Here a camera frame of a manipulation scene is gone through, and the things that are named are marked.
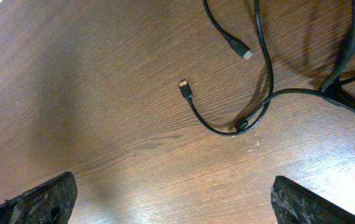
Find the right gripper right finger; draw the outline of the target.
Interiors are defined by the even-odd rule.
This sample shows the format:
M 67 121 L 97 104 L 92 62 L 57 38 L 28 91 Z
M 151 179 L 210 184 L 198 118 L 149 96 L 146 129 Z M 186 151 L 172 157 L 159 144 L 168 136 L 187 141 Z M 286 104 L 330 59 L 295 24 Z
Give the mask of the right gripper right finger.
M 354 214 L 282 175 L 275 177 L 270 200 L 279 224 L 355 223 Z

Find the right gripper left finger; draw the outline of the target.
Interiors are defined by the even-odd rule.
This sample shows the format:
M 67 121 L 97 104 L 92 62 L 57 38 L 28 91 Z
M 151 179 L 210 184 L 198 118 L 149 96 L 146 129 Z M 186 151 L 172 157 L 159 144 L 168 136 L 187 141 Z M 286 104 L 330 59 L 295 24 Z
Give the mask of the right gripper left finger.
M 64 172 L 0 204 L 0 223 L 68 223 L 77 199 L 77 184 Z

